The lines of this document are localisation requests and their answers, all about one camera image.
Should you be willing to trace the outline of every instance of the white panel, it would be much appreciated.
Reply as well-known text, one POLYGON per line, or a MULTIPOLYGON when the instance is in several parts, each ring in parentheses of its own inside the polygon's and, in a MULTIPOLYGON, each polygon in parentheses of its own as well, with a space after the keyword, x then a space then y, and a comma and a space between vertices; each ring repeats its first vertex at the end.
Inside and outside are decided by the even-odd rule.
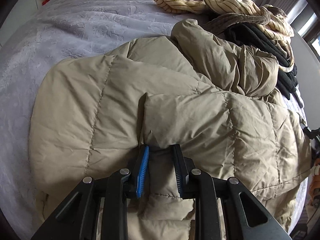
POLYGON ((36 0, 18 0, 0 29, 0 43, 2 46, 36 11, 36 0))

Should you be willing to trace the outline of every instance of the seam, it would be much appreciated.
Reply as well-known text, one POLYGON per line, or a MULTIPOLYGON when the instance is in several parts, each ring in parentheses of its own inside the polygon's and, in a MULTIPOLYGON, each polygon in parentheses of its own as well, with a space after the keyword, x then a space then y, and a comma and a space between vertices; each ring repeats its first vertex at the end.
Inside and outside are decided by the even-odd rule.
POLYGON ((102 90, 101 90, 101 96, 100 96, 100 99, 99 99, 99 103, 98 103, 98 107, 97 107, 97 111, 96 111, 96 115, 95 115, 94 123, 93 123, 93 131, 92 131, 92 136, 91 136, 91 141, 90 141, 90 146, 89 146, 89 151, 88 151, 87 164, 86 164, 85 172, 84 172, 84 175, 85 175, 85 176, 87 175, 87 171, 88 171, 89 158, 90 158, 90 153, 91 153, 91 148, 92 148, 92 143, 93 143, 93 136, 94 136, 94 132, 95 132, 95 130, 96 130, 97 116, 98 116, 98 111, 99 111, 99 107, 100 107, 100 102, 101 102, 102 95, 103 95, 103 90, 104 90, 104 88, 105 88, 105 86, 106 86, 106 82, 107 82, 107 80, 108 80, 110 68, 111 68, 111 65, 113 64, 113 61, 115 60, 115 58, 116 58, 116 57, 114 57, 113 60, 110 62, 110 66, 109 66, 109 69, 108 69, 108 72, 107 72, 106 80, 105 80, 105 82, 103 83, 103 87, 102 87, 102 90))
MULTIPOLYGON (((279 142, 278 142, 278 137, 277 137, 276 132, 275 132, 275 124, 274 124, 273 119, 272 119, 272 115, 271 115, 271 112, 270 112, 269 104, 266 103, 266 105, 267 105, 267 108, 268 108, 268 111, 269 111, 269 114, 270 114, 270 117, 271 117, 272 130, 273 130, 273 133, 275 134, 275 139, 277 141, 277 146, 278 146, 279 142)), ((279 163, 278 163, 278 158, 277 158, 278 154, 279 154, 279 151, 280 151, 280 147, 278 146, 278 150, 276 152, 275 158, 276 158, 276 168, 277 168, 277 172, 278 172, 278 181, 279 181, 279 185, 280 185, 281 184, 281 182, 280 182, 280 170, 279 170, 279 163)))
POLYGON ((176 196, 163 195, 163 194, 160 194, 160 193, 153 193, 153 195, 159 195, 159 196, 165 196, 165 197, 180 198, 180 197, 176 197, 176 196))
POLYGON ((230 109, 228 107, 228 102, 226 100, 226 96, 225 94, 222 94, 223 96, 223 99, 226 103, 226 108, 228 109, 228 112, 229 112, 229 115, 228 117, 230 118, 230 124, 231 124, 231 130, 233 131, 233 134, 232 134, 232 137, 233 137, 233 152, 232 152, 232 155, 233 155, 233 163, 232 163, 232 166, 233 166, 233 176, 235 177, 236 176, 236 166, 235 166, 235 151, 236 151, 236 147, 235 147, 235 143, 236 143, 236 131, 234 130, 234 127, 233 127, 233 123, 232 123, 232 120, 231 120, 231 112, 230 112, 230 109))
POLYGON ((287 181, 281 182, 280 184, 273 185, 273 186, 269 186, 269 187, 259 188, 259 189, 256 189, 256 190, 252 191, 252 193, 253 193, 253 192, 256 192, 256 191, 258 191, 258 190, 263 190, 263 189, 267 189, 267 188, 277 187, 277 186, 280 186, 280 185, 282 185, 282 184, 288 183, 288 182, 290 182, 290 181, 292 181, 292 180, 295 180, 297 177, 305 174, 306 172, 310 172, 310 169, 308 169, 308 170, 306 170, 306 171, 298 174, 297 176, 295 176, 295 177, 293 177, 293 178, 291 178, 291 179, 289 179, 289 180, 287 180, 287 181))
POLYGON ((197 88, 196 88, 196 91, 195 91, 194 95, 198 92, 199 83, 200 83, 200 81, 198 81, 198 85, 197 85, 197 88))

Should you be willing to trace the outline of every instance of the silver screw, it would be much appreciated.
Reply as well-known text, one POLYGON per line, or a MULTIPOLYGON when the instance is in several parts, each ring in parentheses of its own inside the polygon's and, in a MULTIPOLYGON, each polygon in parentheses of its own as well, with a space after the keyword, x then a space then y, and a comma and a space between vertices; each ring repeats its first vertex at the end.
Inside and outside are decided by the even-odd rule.
POLYGON ((191 172, 193 175, 200 175, 201 174, 201 170, 199 170, 199 169, 193 169, 191 172))
POLYGON ((83 183, 88 184, 92 182, 92 178, 91 177, 85 177, 83 180, 83 183))
POLYGON ((236 185, 236 184, 239 183, 239 180, 238 180, 237 178, 235 178, 235 177, 231 177, 231 178, 229 179, 229 181, 230 181, 230 183, 233 184, 233 185, 236 185))
POLYGON ((121 169, 120 170, 120 173, 122 174, 122 175, 127 175, 127 174, 129 174, 129 170, 128 169, 121 169))

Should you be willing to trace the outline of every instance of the yellow striped cloth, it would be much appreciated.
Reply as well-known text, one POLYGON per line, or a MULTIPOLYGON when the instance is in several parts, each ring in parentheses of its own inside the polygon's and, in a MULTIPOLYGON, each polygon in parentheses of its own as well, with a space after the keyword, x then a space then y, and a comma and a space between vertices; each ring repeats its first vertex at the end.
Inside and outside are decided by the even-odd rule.
MULTIPOLYGON (((261 9, 251 0, 154 0, 158 6, 169 13, 202 14, 210 8, 218 14, 237 13, 250 16, 261 16, 261 9)), ((271 40, 290 40, 294 36, 293 29, 285 20, 285 16, 273 15, 267 25, 257 27, 271 40)))

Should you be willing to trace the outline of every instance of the beige puffer jacket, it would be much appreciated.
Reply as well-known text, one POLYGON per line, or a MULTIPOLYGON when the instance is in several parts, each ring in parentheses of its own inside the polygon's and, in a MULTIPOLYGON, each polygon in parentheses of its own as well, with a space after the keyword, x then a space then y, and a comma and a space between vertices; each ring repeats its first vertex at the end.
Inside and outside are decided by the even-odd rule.
MULTIPOLYGON (((282 106, 277 72, 271 54, 220 40, 195 20, 177 23, 170 38, 61 61, 44 78, 31 119, 41 216, 83 177, 126 167, 139 143, 178 143, 211 176, 239 178, 288 229, 311 151, 298 114, 282 106)), ((128 206, 129 239, 192 239, 193 215, 170 157, 151 155, 145 195, 128 206)))

